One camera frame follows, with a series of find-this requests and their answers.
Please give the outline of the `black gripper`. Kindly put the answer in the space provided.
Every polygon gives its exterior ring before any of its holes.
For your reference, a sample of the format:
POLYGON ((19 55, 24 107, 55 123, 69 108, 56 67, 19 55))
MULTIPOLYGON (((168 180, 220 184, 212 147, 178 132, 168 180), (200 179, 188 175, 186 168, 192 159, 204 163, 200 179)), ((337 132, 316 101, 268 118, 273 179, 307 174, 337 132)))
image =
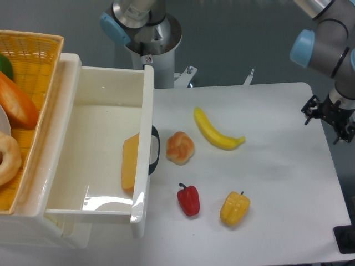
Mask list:
POLYGON ((341 102, 338 100, 335 103, 330 100, 320 102, 316 95, 313 95, 303 106, 301 112, 305 115, 307 125, 312 119, 322 119, 329 125, 332 125, 337 135, 333 144, 336 145, 339 141, 350 143, 354 138, 354 122, 349 122, 354 109, 340 108, 341 102))

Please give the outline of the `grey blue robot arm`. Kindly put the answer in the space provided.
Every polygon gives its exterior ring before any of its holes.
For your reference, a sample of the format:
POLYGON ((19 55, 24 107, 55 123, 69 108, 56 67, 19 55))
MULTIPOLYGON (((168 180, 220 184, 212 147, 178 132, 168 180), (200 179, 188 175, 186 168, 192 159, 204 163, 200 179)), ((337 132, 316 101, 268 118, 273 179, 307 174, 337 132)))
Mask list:
MULTIPOLYGON (((307 120, 331 125, 337 140, 354 138, 354 50, 346 45, 354 28, 353 1, 297 1, 317 23, 315 31, 303 30, 290 51, 290 59, 335 81, 324 100, 313 96, 302 108, 307 120)), ((182 29, 166 12, 165 1, 114 1, 99 19, 103 32, 131 54, 135 69, 151 66, 156 88, 183 88, 195 74, 188 67, 175 72, 175 49, 182 29)))

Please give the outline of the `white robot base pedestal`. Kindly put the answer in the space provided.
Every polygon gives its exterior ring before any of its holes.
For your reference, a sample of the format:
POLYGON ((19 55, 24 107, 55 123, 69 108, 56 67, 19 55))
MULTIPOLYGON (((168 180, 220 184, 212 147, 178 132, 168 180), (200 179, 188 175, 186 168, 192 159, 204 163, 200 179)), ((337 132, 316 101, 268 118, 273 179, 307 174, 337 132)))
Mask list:
POLYGON ((180 23, 167 14, 161 23, 142 27, 126 49, 131 54, 134 69, 153 67, 154 88, 191 88, 197 68, 189 65, 181 73, 175 71, 175 51, 181 40, 180 23))

